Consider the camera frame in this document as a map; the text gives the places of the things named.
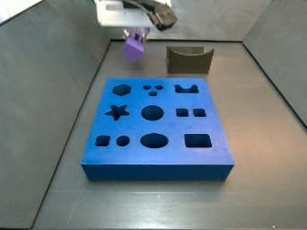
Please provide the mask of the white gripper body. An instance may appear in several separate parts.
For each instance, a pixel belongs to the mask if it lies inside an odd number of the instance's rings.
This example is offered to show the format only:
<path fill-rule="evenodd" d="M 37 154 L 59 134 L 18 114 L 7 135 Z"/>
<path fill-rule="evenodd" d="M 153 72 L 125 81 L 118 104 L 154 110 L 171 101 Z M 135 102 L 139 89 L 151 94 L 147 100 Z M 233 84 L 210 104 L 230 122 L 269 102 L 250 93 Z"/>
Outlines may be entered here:
<path fill-rule="evenodd" d="M 171 0 L 157 0 L 171 6 Z M 122 0 L 94 0 L 98 21 L 109 27 L 157 27 L 147 14 L 135 6 L 125 5 Z"/>

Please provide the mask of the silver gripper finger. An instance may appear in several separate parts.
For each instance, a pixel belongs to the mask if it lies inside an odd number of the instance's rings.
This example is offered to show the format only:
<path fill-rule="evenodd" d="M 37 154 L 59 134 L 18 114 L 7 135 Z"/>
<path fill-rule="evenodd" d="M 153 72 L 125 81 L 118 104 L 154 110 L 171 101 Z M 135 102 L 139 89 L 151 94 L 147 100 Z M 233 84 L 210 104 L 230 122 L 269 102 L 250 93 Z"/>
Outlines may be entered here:
<path fill-rule="evenodd" d="M 130 37 L 130 35 L 131 35 L 129 29 L 125 29 L 123 33 L 125 33 L 125 39 L 127 39 Z"/>
<path fill-rule="evenodd" d="M 149 40 L 150 31 L 151 31 L 151 29 L 147 27 L 147 28 L 145 29 L 145 33 L 143 33 L 143 41 L 147 41 L 147 40 Z"/>

